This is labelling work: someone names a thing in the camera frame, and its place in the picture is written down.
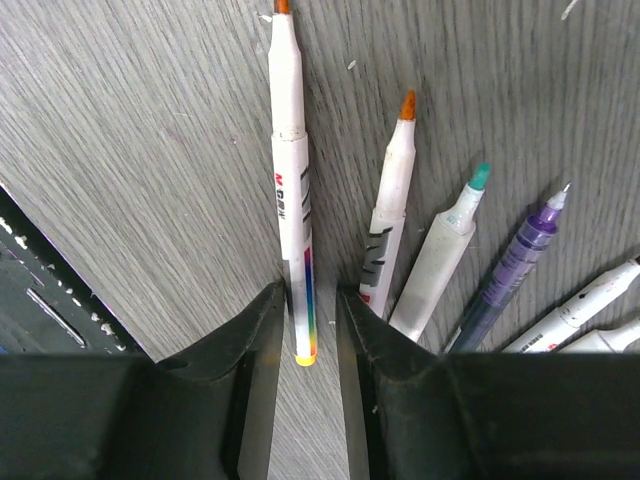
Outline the pink marker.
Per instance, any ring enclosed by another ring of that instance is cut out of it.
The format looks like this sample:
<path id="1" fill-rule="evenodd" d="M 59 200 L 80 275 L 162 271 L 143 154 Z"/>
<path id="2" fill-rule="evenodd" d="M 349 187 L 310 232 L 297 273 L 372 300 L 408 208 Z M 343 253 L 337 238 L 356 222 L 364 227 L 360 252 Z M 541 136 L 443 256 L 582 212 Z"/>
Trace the pink marker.
<path id="1" fill-rule="evenodd" d="M 623 295 L 639 275 L 639 258 L 604 272 L 507 345 L 503 353 L 550 352 Z"/>

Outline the teal cap marker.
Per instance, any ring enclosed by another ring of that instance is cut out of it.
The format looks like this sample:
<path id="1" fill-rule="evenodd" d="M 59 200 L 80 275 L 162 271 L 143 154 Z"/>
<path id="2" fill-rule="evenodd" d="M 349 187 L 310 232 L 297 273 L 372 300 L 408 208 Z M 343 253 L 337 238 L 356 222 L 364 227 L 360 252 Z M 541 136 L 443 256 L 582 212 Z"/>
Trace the teal cap marker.
<path id="1" fill-rule="evenodd" d="M 389 325 L 410 340 L 421 337 L 476 230 L 475 213 L 490 165 L 480 164 L 451 208 L 437 214 L 422 243 Z"/>

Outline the grey cap marker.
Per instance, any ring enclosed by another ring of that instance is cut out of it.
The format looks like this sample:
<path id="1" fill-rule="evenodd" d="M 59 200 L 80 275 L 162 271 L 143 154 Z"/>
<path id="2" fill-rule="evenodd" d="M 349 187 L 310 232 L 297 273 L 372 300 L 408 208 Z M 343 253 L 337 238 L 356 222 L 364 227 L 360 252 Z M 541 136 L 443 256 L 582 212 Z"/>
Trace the grey cap marker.
<path id="1" fill-rule="evenodd" d="M 623 353 L 639 339 L 639 318 L 612 330 L 594 329 L 559 350 L 560 353 Z"/>

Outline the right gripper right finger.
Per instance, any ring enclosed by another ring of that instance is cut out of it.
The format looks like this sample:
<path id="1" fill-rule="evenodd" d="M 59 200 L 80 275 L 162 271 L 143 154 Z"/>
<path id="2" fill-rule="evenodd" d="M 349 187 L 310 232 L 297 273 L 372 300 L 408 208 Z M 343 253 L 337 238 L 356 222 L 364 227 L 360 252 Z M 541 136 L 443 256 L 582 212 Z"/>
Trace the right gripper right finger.
<path id="1" fill-rule="evenodd" d="M 633 354 L 429 353 L 336 293 L 354 479 L 635 479 Z"/>

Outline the yellow cap marker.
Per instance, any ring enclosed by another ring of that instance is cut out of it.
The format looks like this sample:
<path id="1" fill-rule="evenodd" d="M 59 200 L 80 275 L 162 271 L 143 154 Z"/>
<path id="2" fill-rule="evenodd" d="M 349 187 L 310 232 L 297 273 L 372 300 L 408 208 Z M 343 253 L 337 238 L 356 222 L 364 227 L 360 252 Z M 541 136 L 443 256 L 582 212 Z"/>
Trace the yellow cap marker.
<path id="1" fill-rule="evenodd" d="M 385 150 L 359 284 L 361 298 L 379 317 L 384 316 L 406 219 L 416 155 L 415 127 L 416 94 L 410 90 Z"/>

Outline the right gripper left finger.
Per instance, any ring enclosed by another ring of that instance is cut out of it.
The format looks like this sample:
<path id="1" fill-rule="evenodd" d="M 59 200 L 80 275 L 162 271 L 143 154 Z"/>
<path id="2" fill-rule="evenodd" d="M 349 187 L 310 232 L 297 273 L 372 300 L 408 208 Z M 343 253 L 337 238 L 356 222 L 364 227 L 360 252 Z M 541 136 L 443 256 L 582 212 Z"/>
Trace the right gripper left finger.
<path id="1" fill-rule="evenodd" d="M 5 479 L 264 479 L 285 287 L 184 350 L 1 359 Z"/>

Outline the purple cap marker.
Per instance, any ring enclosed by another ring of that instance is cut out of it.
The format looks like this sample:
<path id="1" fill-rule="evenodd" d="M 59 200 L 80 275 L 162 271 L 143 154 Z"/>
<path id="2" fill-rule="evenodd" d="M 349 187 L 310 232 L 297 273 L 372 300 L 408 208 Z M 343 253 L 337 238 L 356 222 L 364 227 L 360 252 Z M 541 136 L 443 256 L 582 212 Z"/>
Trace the purple cap marker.
<path id="1" fill-rule="evenodd" d="M 558 232 L 570 188 L 566 184 L 519 227 L 444 348 L 446 353 L 473 352 L 482 343 Z"/>

